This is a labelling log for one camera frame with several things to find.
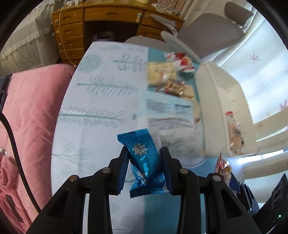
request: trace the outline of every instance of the trash can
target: trash can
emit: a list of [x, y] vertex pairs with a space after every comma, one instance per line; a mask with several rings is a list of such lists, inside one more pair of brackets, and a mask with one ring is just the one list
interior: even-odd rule
[[112, 31], [104, 31], [104, 32], [97, 32], [92, 38], [92, 42], [94, 41], [114, 41], [115, 40], [115, 33]]

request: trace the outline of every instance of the teal stripe on tablecloth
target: teal stripe on tablecloth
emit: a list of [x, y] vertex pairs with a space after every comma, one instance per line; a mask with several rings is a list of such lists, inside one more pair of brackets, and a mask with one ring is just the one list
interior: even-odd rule
[[[149, 48], [148, 62], [158, 61], [165, 62], [163, 51]], [[199, 101], [198, 92], [195, 85], [193, 75], [182, 73], [180, 77], [186, 84], [192, 85], [195, 90], [196, 99]], [[155, 87], [148, 87], [148, 90], [155, 91]], [[195, 174], [206, 177], [209, 173], [214, 172], [216, 160], [208, 159], [200, 167], [193, 168]], [[206, 232], [206, 217], [204, 196], [201, 197], [201, 213], [202, 213], [202, 233]], [[145, 218], [143, 234], [175, 234], [177, 231], [178, 218], [180, 212], [180, 196], [172, 196], [169, 193], [160, 193], [145, 196]]]

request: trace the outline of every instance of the pink blanket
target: pink blanket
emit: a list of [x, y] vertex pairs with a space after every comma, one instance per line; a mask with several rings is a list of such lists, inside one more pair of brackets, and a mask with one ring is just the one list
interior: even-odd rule
[[[50, 164], [53, 135], [74, 71], [72, 66], [56, 64], [19, 72], [12, 75], [6, 88], [3, 113], [11, 125], [25, 176], [41, 209], [52, 196]], [[2, 124], [0, 133], [0, 147], [7, 151], [7, 158], [3, 156], [0, 160], [0, 206], [11, 223], [25, 233], [37, 212], [17, 173], [11, 144]], [[13, 199], [23, 221], [15, 215], [15, 211], [11, 211], [6, 195]]]

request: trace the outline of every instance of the wooden desk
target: wooden desk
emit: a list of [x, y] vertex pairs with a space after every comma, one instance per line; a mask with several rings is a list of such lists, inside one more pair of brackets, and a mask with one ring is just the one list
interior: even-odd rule
[[132, 0], [88, 0], [65, 7], [61, 12], [60, 25], [60, 10], [54, 11], [53, 25], [63, 63], [70, 64], [68, 56], [75, 65], [78, 65], [89, 48], [93, 35], [100, 31], [111, 30], [116, 35], [115, 41], [119, 42], [125, 42], [136, 35], [162, 40], [161, 31], [169, 29], [154, 21], [150, 14], [161, 15], [175, 21], [177, 30], [183, 22], [179, 16], [157, 12], [151, 3], [140, 4]]

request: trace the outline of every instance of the blue candy wrapper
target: blue candy wrapper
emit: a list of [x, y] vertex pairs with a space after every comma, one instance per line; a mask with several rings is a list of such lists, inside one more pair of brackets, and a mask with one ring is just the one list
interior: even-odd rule
[[163, 169], [148, 130], [119, 134], [117, 138], [128, 148], [131, 169], [136, 178], [130, 189], [130, 197], [163, 193], [165, 184]]

